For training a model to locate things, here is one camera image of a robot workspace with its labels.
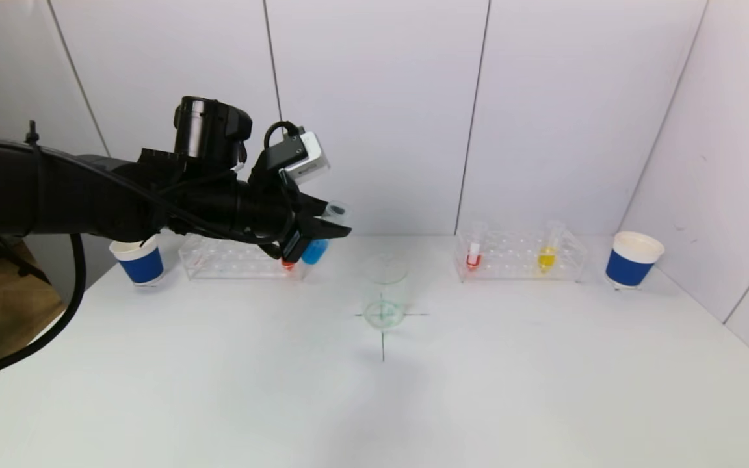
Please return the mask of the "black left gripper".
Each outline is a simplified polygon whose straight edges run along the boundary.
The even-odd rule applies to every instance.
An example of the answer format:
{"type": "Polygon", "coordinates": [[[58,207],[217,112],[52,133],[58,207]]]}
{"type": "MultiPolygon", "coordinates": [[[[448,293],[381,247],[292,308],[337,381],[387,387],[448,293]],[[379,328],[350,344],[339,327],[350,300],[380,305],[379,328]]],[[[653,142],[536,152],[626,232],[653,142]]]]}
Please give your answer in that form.
{"type": "Polygon", "coordinates": [[[309,240],[345,238],[352,231],[322,217],[328,204],[304,193],[284,170],[252,169],[238,196],[237,237],[273,259],[299,263],[309,240]]]}

